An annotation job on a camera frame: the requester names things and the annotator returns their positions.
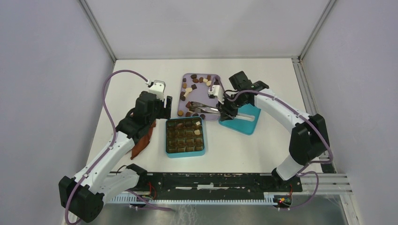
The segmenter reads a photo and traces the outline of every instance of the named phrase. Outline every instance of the brown cloth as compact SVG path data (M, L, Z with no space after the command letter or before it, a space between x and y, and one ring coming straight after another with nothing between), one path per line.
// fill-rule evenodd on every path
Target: brown cloth
M156 126L156 121L153 122L151 128L149 128L148 133L143 136L136 145L131 149L131 158L134 159L140 152L142 152L148 145L151 140L153 128Z

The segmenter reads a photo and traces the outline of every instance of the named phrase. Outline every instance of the metal fork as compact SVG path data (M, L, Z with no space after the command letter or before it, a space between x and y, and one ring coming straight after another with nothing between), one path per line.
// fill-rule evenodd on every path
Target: metal fork
M191 105L189 106L189 111L194 112L194 113L211 113L211 114L218 114L218 115L220 114L220 112L218 111L217 108L205 105L200 102L191 102ZM252 115L238 113L236 115L235 119L254 121L255 117Z
M191 102L191 105L189 106L189 111L194 113L220 114L220 112L216 108L200 102Z

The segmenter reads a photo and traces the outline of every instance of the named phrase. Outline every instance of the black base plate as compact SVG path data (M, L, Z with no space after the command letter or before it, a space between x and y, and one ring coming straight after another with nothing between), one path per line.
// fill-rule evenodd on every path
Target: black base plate
M141 175L133 191L156 189L157 200L262 200L264 192L302 192L300 178L293 178L284 187L275 187L268 173L163 173ZM199 189L198 185L213 185Z

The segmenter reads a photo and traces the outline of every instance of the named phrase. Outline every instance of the teal container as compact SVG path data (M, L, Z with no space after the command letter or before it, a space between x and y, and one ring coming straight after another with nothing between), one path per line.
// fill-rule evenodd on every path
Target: teal container
M201 117L166 121L166 154L169 158L203 156L206 149L205 127Z

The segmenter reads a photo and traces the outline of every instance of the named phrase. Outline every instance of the purple tray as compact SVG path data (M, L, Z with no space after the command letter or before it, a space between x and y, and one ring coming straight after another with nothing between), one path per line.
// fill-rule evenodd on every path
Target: purple tray
M187 88L191 87L191 85L196 84L197 89L193 90L188 97L185 99L185 101L181 101L180 99L178 99L178 110L182 110L184 112L183 116L177 116L179 118L184 118L186 112L188 112L188 108L185 107L186 104L190 101L194 101L194 102L201 102L203 104L206 104L208 106L212 106L215 107L218 103L218 100L216 98L209 98L207 93L209 91L209 87L206 86L206 84L203 83L194 83L192 81L191 75L194 73L188 73L185 74L183 76L183 79L186 78L186 83L187 83ZM210 75L212 78L213 76L217 76L216 74L196 74L197 75L197 79L199 79L200 77L206 78L208 75ZM183 89L183 81L181 80L181 90L180 93L182 91L185 91L185 89ZM217 114L211 114L211 113L204 113L205 120L208 121L215 121L218 120L219 115Z

